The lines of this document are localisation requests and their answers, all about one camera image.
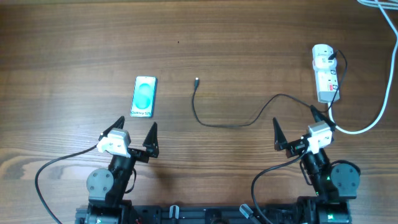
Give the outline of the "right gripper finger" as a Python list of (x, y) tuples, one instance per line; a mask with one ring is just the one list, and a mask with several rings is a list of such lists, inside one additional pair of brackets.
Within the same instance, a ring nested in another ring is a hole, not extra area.
[(329, 125), (330, 128), (335, 128), (336, 124), (332, 122), (329, 118), (327, 118), (321, 111), (316, 109), (313, 105), (310, 106), (310, 111), (312, 112), (312, 116), (315, 120), (315, 122), (320, 122), (324, 121), (326, 122), (327, 125)]
[(286, 137), (280, 127), (277, 118), (273, 118), (272, 122), (274, 127), (274, 149), (276, 151), (284, 150), (288, 145)]

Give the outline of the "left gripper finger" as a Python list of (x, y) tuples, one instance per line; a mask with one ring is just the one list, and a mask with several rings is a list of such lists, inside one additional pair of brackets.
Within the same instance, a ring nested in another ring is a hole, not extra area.
[(99, 136), (98, 140), (102, 140), (104, 137), (107, 137), (109, 132), (113, 129), (113, 128), (118, 128), (118, 129), (122, 129), (124, 127), (124, 122), (125, 122), (125, 117), (124, 116), (120, 116), (110, 127), (108, 127), (107, 129), (105, 129)]
[(148, 153), (149, 157), (158, 158), (159, 156), (159, 142), (157, 139), (157, 123), (154, 122), (151, 126), (143, 144), (146, 153)]

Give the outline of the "light blue smartphone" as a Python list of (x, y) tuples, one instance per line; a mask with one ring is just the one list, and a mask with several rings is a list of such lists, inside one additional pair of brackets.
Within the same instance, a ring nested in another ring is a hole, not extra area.
[(156, 77), (136, 77), (130, 116), (136, 118), (151, 118), (153, 116), (156, 89)]

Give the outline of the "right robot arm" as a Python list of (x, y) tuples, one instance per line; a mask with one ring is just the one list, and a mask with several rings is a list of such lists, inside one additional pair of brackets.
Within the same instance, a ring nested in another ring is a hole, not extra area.
[(315, 123), (300, 139), (289, 142), (276, 118), (274, 126), (275, 150), (286, 152), (288, 158), (300, 161), (300, 170), (307, 185), (316, 196), (301, 196), (291, 205), (278, 205), (278, 223), (351, 223), (349, 201), (357, 197), (360, 168), (350, 161), (330, 161), (325, 147), (330, 145), (336, 124), (314, 106), (310, 107)]

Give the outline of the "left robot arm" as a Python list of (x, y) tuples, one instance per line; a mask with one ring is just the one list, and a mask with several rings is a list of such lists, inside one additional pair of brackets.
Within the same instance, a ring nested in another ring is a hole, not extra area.
[(88, 206), (76, 210), (76, 224), (142, 223), (132, 202), (123, 197), (133, 190), (127, 186), (130, 178), (137, 176), (135, 164), (147, 163), (151, 157), (159, 156), (157, 123), (151, 126), (142, 143), (145, 150), (140, 150), (129, 147), (131, 138), (128, 131), (123, 129), (124, 122), (125, 117), (121, 116), (99, 136), (96, 148), (113, 157), (106, 169), (96, 169), (88, 176)]

